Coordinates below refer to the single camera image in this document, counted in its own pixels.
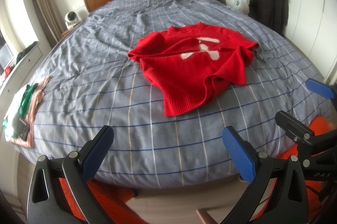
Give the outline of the folded pink green clothes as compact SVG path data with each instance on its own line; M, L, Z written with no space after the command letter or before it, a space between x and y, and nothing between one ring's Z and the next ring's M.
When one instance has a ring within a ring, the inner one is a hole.
M10 104L2 126L4 128L5 140L25 148L34 146L34 121L37 114L37 109L44 97L44 88L50 80L50 76L44 77L40 82L26 84L14 95ZM29 125L30 131L27 141L23 141L14 131L12 120L14 115L18 113Z

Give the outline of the red knit sweater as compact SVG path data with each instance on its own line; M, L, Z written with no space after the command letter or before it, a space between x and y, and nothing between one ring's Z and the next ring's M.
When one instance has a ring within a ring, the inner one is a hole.
M225 27L197 23L152 32L128 57L163 93L166 117L213 102L231 84L246 84L259 44Z

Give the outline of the grey plaid bed duvet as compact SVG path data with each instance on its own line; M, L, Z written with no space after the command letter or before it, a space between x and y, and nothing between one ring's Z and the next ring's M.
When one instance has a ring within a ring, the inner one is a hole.
M114 142L98 180L134 188L203 184L237 173L222 143L232 126L276 156L293 142L282 110L308 125L332 103L287 40L215 0L113 0L91 12L46 57L49 77L33 123L35 162L81 149L104 125Z

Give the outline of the white plastic bag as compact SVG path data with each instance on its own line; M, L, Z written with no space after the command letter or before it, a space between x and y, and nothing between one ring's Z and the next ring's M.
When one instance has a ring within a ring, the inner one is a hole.
M247 0L235 0L234 9L245 15L248 15L250 11Z

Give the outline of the black clothing tag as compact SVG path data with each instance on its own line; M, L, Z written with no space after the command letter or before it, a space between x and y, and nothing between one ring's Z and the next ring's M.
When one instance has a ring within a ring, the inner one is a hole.
M12 126L15 133L23 141L27 141L27 137L30 131L30 125L18 113L16 113L13 117Z

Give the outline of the beige curtain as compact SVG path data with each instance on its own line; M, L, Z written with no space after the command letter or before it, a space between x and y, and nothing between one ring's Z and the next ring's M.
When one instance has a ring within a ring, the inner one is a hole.
M37 16L42 30L53 48L61 39L61 34L66 30L63 18L55 0L33 0L37 7Z

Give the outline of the black hanging jacket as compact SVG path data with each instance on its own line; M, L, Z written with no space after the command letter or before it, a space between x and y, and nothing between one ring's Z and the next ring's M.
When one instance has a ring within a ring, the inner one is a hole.
M258 22L278 34L283 33L289 18L288 0L259 0Z

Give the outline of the white window side cabinet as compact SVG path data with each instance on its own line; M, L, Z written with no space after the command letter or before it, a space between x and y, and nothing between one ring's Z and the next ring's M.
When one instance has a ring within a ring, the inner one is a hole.
M43 53L36 44L13 68L1 87L1 115L7 112L14 95L28 83L43 60Z

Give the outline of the white wardrobe doors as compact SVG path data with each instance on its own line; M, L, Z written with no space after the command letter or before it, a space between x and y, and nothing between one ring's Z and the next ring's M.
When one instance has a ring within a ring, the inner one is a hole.
M284 35L322 74L334 78L336 69L336 0L288 0Z

